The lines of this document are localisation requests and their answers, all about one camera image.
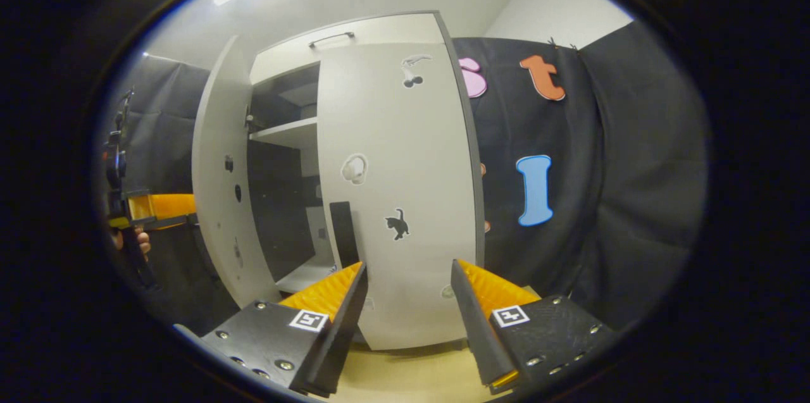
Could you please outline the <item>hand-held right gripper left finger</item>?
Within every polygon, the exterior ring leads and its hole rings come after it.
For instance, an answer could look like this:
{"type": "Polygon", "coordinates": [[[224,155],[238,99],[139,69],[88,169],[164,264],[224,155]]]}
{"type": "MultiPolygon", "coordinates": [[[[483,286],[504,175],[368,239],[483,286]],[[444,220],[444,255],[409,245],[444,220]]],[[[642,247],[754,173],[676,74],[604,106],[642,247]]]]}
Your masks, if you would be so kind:
{"type": "Polygon", "coordinates": [[[217,359],[276,387],[329,397],[367,290],[366,264],[356,262],[281,302],[255,300],[201,342],[217,359]]]}

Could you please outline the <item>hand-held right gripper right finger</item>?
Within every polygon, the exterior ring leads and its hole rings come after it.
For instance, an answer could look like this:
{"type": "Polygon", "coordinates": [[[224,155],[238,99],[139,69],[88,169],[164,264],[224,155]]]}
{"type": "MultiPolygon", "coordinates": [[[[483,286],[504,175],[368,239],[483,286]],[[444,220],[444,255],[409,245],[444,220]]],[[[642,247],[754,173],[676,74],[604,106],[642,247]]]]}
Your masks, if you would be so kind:
{"type": "Polygon", "coordinates": [[[460,259],[451,288],[478,376],[492,394],[555,386],[617,341],[616,331],[569,297],[539,297],[460,259]]]}

